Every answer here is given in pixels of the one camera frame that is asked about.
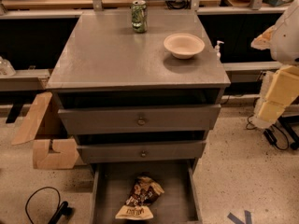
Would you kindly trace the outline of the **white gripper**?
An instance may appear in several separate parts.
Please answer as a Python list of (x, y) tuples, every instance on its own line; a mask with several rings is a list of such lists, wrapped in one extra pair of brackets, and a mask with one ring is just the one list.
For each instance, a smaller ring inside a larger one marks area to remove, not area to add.
[(276, 72), (267, 72), (256, 102), (254, 118), (275, 122), (299, 96), (299, 67), (283, 65)]

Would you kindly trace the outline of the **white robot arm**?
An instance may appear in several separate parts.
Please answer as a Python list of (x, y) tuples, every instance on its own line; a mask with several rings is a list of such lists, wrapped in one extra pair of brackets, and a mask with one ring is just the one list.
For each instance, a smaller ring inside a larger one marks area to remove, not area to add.
[(282, 66), (267, 72), (254, 108), (253, 124), (268, 128), (299, 97), (299, 0), (294, 0), (276, 23), (253, 39), (255, 49), (270, 49)]

